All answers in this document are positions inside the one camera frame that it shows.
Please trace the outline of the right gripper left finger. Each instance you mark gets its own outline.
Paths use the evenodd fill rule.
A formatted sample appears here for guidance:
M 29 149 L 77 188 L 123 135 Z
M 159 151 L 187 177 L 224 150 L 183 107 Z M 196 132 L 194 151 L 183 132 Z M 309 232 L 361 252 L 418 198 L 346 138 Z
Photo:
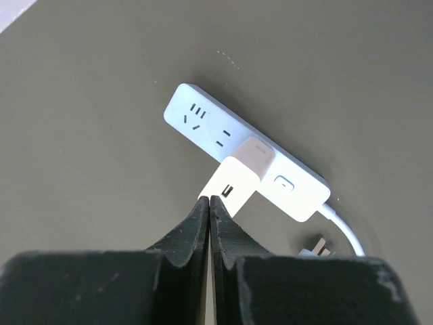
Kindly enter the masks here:
M 28 251 L 1 268 L 2 324 L 202 324 L 209 200 L 138 251 Z

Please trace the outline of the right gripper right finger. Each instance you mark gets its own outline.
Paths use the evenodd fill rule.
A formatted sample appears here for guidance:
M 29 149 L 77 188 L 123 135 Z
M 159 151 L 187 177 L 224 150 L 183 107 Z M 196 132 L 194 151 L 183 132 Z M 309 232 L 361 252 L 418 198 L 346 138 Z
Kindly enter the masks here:
M 210 199 L 217 324 L 417 324 L 394 270 L 372 257 L 274 255 Z

